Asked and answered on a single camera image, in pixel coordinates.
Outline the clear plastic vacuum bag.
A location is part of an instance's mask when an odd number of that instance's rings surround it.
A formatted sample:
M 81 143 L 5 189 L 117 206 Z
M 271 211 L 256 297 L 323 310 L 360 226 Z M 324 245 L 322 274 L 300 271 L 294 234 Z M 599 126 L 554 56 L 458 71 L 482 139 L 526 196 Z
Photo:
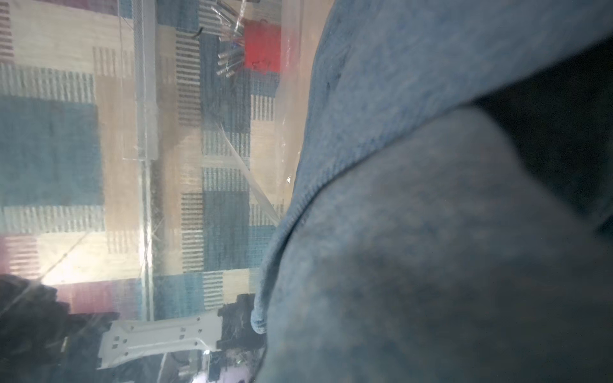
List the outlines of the clear plastic vacuum bag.
M 332 4 L 225 1 L 282 31 L 224 78 L 214 2 L 2 2 L 1 277 L 141 322 L 255 298 Z

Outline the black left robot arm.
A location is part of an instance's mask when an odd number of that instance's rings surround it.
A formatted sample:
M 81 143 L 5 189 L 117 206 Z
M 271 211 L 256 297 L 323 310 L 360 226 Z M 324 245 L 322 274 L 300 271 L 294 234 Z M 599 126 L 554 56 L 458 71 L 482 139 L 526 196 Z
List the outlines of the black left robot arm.
M 122 320 L 72 313 L 57 289 L 1 277 L 3 382 L 207 382 L 260 359 L 265 340 L 249 322 L 253 295 L 193 317 Z

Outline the grey-blue trousers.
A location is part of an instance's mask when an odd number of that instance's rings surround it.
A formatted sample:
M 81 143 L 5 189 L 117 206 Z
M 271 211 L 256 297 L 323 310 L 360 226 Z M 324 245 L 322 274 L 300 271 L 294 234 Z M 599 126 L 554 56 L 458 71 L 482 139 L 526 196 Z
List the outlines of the grey-blue trousers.
M 257 382 L 610 382 L 610 1 L 336 1 Z

